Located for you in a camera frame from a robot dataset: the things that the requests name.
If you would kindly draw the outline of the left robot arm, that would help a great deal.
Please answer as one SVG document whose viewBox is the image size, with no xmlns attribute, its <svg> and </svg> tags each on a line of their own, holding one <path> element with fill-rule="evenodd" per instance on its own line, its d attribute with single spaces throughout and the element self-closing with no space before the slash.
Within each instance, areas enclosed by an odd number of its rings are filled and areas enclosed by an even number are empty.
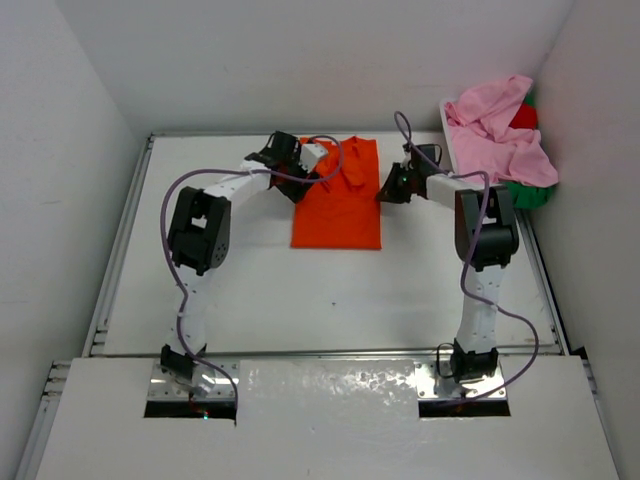
<svg viewBox="0 0 640 480">
<path fill-rule="evenodd" d="M 274 132 L 258 152 L 237 169 L 197 169 L 168 188 L 160 213 L 166 264 L 181 293 L 176 320 L 161 350 L 161 368 L 179 382 L 203 389 L 224 368 L 204 358 L 207 308 L 205 291 L 230 248 L 232 212 L 254 196 L 275 187 L 293 203 L 325 180 L 318 164 L 329 157 L 317 139 L 303 142 Z"/>
</svg>

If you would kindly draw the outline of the orange t shirt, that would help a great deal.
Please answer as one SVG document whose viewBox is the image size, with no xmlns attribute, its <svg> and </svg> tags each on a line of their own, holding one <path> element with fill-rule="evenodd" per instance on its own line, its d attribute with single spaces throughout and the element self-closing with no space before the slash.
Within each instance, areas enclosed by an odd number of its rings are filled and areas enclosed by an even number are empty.
<svg viewBox="0 0 640 480">
<path fill-rule="evenodd" d="M 316 171 L 331 178 L 311 186 L 295 206 L 290 246 L 298 249 L 381 248 L 378 146 L 374 139 L 352 136 L 328 150 Z"/>
</svg>

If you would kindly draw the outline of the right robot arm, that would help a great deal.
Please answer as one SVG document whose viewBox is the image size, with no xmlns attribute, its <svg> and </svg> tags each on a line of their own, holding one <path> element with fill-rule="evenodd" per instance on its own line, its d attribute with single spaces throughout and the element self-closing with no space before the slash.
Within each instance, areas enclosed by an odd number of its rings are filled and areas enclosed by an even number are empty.
<svg viewBox="0 0 640 480">
<path fill-rule="evenodd" d="M 454 212 L 455 250 L 463 261 L 462 317 L 452 343 L 446 375 L 456 382 L 494 374 L 498 364 L 495 334 L 499 290 L 506 267 L 519 248 L 510 192 L 503 186 L 480 186 L 438 173 L 412 158 L 392 164 L 376 200 L 404 204 L 414 196 Z"/>
</svg>

